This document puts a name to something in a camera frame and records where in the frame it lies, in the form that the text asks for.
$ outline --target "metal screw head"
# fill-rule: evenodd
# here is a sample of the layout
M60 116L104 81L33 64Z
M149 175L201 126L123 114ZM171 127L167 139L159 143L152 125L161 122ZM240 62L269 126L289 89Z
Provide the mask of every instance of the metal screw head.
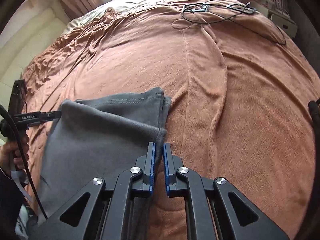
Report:
M99 178L99 177L97 177L97 178L94 178L93 180L92 180L92 183L94 184L94 185L100 185L101 183L102 183L102 178Z
M139 167L132 167L130 169L131 173L139 173L140 172L140 168Z
M223 184L225 184L227 181L226 181L225 178L219 177L219 178L216 178L216 182L217 182L218 184L220 184L220 185L223 185Z
M189 169L188 169L187 167L180 167L180 168L178 169L178 171L179 171L180 173L187 173L187 172L189 171Z

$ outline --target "wrinkled bedsheet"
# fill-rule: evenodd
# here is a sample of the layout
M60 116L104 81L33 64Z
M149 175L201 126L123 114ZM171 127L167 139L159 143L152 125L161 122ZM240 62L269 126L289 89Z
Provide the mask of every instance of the wrinkled bedsheet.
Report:
M159 86L172 97L166 141L173 154L201 176L226 177L293 239L313 183L307 105L318 98L320 80L286 35L282 46L233 22L199 25L181 18L184 4L201 1L209 0L148 0L123 14L108 8L103 17L59 37L23 74L28 111L56 110L65 98ZM283 38L260 14L235 20L274 41ZM36 185L50 127L48 122L28 131ZM184 201L166 197L163 166L148 239L186 239Z

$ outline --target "human hand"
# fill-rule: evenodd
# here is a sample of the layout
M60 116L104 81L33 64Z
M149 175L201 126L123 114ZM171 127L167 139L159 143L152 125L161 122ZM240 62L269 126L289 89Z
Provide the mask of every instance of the human hand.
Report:
M26 160L29 159L29 155L27 154L29 150L28 141L29 141L28 135L25 135L21 139L23 153L26 157ZM0 147L0 168L8 176L11 176L9 155L13 151L14 151L14 154L16 155L16 158L13 159L13 163L16 164L19 169L24 169L23 161L21 158L20 151L18 149L17 142L16 141L6 142L4 145Z

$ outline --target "person's arm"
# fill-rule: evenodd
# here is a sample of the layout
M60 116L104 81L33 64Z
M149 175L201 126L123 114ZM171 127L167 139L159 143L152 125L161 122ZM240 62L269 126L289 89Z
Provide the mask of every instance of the person's arm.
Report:
M26 154L29 150L28 141L27 135L22 138L23 151L27 160L29 159ZM13 160L14 164L19 169L24 168L16 142L7 142L0 147L0 216L8 222L10 229L14 230L24 196L10 177L9 154L13 151L17 156Z

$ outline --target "sleeve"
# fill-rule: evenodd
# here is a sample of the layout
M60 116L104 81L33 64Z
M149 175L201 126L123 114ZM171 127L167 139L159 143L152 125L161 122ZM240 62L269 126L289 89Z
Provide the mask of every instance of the sleeve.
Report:
M0 215L15 229L24 196L15 182L0 168Z

